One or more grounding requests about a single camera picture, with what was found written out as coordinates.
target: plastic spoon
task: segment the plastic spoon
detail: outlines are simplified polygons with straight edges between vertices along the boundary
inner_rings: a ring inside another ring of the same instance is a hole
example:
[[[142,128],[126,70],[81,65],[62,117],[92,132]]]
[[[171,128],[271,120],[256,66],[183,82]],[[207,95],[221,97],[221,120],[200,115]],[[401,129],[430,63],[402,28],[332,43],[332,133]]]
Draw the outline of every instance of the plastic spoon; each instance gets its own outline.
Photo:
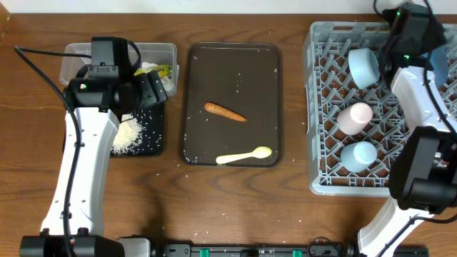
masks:
[[[216,158],[217,164],[225,164],[232,161],[241,160],[244,158],[256,157],[256,158],[266,158],[271,155],[271,149],[266,146],[259,146],[256,150],[251,153],[240,153],[240,154],[231,154],[227,156],[219,156]]]

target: clear plastic container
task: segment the clear plastic container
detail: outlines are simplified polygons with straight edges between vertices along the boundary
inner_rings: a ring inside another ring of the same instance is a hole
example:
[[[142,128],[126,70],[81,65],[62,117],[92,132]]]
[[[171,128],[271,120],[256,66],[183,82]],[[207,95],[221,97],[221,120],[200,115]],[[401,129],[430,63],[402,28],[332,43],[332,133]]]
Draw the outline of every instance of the clear plastic container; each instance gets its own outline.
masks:
[[[150,64],[168,64],[172,66],[170,75],[171,83],[174,84],[169,90],[166,90],[167,96],[175,96],[178,89],[179,65],[176,63],[177,49],[174,44],[170,43],[135,43],[141,54],[141,63]],[[88,54],[91,55],[91,43],[72,43],[66,46],[65,53],[68,54]],[[135,50],[129,46],[130,61],[134,63],[138,58]],[[78,70],[85,64],[90,64],[91,59],[79,57],[64,57],[60,71],[60,82],[68,85]]]

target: carrot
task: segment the carrot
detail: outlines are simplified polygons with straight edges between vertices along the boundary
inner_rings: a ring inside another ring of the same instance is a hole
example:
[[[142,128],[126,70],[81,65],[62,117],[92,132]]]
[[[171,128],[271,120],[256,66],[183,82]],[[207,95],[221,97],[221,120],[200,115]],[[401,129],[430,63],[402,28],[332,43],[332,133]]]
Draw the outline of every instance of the carrot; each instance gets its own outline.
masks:
[[[217,115],[220,115],[220,116],[224,116],[226,118],[229,118],[229,119],[233,119],[235,121],[247,121],[246,118],[244,118],[243,116],[239,115],[239,114],[236,114],[222,106],[219,106],[217,104],[213,104],[213,103],[206,103],[205,104],[205,110],[207,110],[208,112],[212,113],[212,114],[217,114]]]

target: plastic tray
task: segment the plastic tray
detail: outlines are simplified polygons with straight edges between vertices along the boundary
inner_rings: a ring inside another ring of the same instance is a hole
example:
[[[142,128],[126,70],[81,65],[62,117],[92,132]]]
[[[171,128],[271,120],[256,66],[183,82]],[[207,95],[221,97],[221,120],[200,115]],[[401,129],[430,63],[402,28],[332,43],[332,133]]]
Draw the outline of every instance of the plastic tray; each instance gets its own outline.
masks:
[[[282,157],[281,52],[272,44],[199,43],[189,52],[181,153],[191,165],[217,166],[222,155],[271,148],[269,157],[225,166],[272,167]],[[207,102],[245,116],[210,114]]]
[[[457,27],[445,25],[448,80],[441,95],[457,116]],[[306,132],[309,187],[318,195],[388,196],[391,164],[410,135],[397,98],[383,85],[360,90],[352,80],[347,56],[351,49],[381,48],[389,33],[388,24],[361,22],[315,22],[303,43],[303,73],[308,104]],[[339,131],[338,113],[364,102],[373,109],[369,125],[355,136]],[[352,173],[340,163],[344,146],[368,141],[378,158],[365,171]]]
[[[175,96],[178,90],[179,65],[176,63],[177,49],[174,44],[170,43],[135,43],[141,54],[141,62],[154,64],[168,64],[173,67],[171,73],[171,82],[174,86],[171,90],[166,91],[167,96]],[[65,53],[70,54],[91,54],[91,43],[73,43],[65,48]],[[130,60],[133,62],[138,58],[134,49],[129,46]],[[75,77],[78,70],[85,64],[90,64],[91,59],[64,57],[60,72],[60,82],[68,85],[70,80]]]

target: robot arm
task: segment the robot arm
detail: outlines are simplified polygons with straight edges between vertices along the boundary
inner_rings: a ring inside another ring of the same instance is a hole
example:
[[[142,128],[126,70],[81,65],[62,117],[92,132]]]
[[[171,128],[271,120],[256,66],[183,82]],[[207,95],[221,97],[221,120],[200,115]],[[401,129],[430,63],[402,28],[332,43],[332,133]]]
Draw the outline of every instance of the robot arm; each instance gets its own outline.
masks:
[[[431,49],[441,44],[441,25],[431,17],[431,23],[438,28],[433,38],[428,30],[427,9],[405,4],[395,12],[400,16],[394,15],[394,21],[389,21],[391,43],[381,51],[380,70],[387,87],[400,102],[411,137],[392,165],[391,196],[372,222],[358,233],[358,252],[365,256],[392,256],[423,219],[457,205],[457,142],[440,119],[423,77],[424,69],[430,67],[422,54],[430,54]],[[436,88],[435,74],[427,71],[427,79],[439,109],[447,116],[451,128],[457,129],[457,122]],[[447,167],[434,165],[436,156],[449,161]]]
[[[410,130],[415,131],[416,127],[432,127],[437,131],[444,133],[449,132],[447,127],[440,121],[437,111],[435,110],[433,104],[431,103],[430,98],[426,92],[426,88],[422,84],[422,74],[423,68],[421,67],[408,67],[404,69],[399,69],[393,79],[391,90],[393,94],[398,98],[403,109],[406,123]],[[447,114],[448,110],[444,105],[444,102],[441,100],[438,90],[434,84],[434,75],[433,72],[428,72],[428,78],[431,80],[430,86],[432,88],[433,95],[438,99],[438,103],[442,111]],[[453,124],[454,128],[457,128],[456,121],[452,117],[448,118],[449,122]],[[417,135],[417,132],[414,135],[411,135],[411,139],[408,141],[408,144],[412,145],[414,148],[419,149],[415,152],[418,155],[423,155],[418,158],[415,158],[418,165],[424,167],[423,171],[430,171],[432,169],[432,163],[435,157],[435,152],[437,152],[438,142],[435,140],[435,144],[428,142],[430,138],[426,138],[426,141],[416,143],[414,140]],[[418,170],[413,164],[409,161],[402,162],[405,159],[404,156],[408,153],[413,153],[411,150],[405,147],[405,150],[402,152],[402,156],[398,157],[393,170],[391,171],[391,195],[395,196],[400,201],[405,200],[408,204],[411,200],[408,196],[411,195],[407,191],[406,195],[403,195],[403,190],[398,190],[396,188],[413,188],[413,180],[418,176],[421,170]],[[404,166],[409,166],[411,169],[403,169]],[[423,180],[428,179],[428,176],[425,175],[421,178]],[[443,205],[452,206],[455,205],[456,194],[454,193],[455,187],[449,186],[446,188],[445,184],[437,184],[434,189],[429,185],[428,189],[434,191],[433,195],[425,196],[423,195],[422,190],[420,190],[421,197],[433,198],[434,204],[439,204],[443,201]],[[386,242],[389,242],[394,238],[397,233],[399,233],[402,228],[413,218],[413,217],[424,217],[432,218],[435,211],[433,206],[428,206],[428,208],[400,208],[398,206],[398,200],[394,199],[392,196],[388,197],[387,202],[378,212],[376,217],[370,222],[366,227],[362,228],[358,233],[358,249],[359,252],[365,254],[366,256],[378,256],[379,253],[384,249]],[[405,231],[401,233],[396,241],[385,251],[382,255],[383,257],[392,256],[396,247],[404,240],[409,233],[411,233],[418,225],[423,221],[419,220],[410,225]]]
[[[96,107],[76,108],[74,113],[81,128],[81,142],[70,200],[70,233],[77,234],[86,228],[90,235],[104,234],[103,195],[108,159],[114,137],[119,128],[119,120],[111,110],[100,112]],[[62,210],[74,155],[75,130],[69,114],[66,115],[66,139],[59,180],[54,199],[41,230],[49,235],[63,235]]]
[[[138,54],[134,65],[130,62],[128,45]],[[64,99],[66,108],[73,113],[66,114],[64,157],[51,208],[41,225],[40,236],[23,237],[20,253],[23,257],[60,256],[64,251],[70,256],[143,257],[151,253],[151,244],[147,238],[122,238],[119,242],[103,238],[103,195],[109,155],[119,129],[119,118],[123,114],[135,113],[157,104],[159,101],[153,97],[156,94],[154,90],[163,90],[163,86],[159,79],[141,83],[135,81],[134,72],[141,63],[141,57],[133,42],[115,37],[95,37],[91,48],[92,64],[78,72],[65,88],[63,96],[49,82]],[[27,51],[49,54],[44,51]],[[41,72],[22,53],[20,55],[32,68]],[[42,77],[49,81],[46,75],[43,74]],[[75,115],[80,131],[76,131],[71,114]],[[72,171],[76,133],[80,133],[81,143],[76,169]],[[63,210],[68,200],[67,184],[72,175],[74,177],[66,220]],[[64,219],[68,221],[68,233],[64,230]]]

